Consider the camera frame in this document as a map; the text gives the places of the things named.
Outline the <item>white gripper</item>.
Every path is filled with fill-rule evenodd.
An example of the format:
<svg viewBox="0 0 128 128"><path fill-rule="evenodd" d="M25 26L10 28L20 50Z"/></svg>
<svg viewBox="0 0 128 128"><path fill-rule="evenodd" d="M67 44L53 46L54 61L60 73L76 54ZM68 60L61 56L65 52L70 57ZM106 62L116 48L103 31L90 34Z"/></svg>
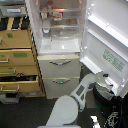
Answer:
<svg viewBox="0 0 128 128"><path fill-rule="evenodd" d="M108 84L105 80L105 78L107 77L107 74L104 74L103 72L98 72L96 74L96 83L102 87L105 88L108 92L111 91L113 85Z"/></svg>

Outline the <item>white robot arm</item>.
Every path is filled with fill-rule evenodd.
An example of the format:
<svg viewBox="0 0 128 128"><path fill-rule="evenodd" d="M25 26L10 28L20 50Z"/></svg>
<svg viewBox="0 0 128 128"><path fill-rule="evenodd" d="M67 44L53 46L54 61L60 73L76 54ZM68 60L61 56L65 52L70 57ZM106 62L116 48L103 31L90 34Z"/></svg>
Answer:
<svg viewBox="0 0 128 128"><path fill-rule="evenodd" d="M87 93L93 88L97 89L103 98L111 100L114 93L107 77L103 72L87 74L70 95L63 95L56 100L46 125L64 126L74 123L78 113L85 108Z"/></svg>

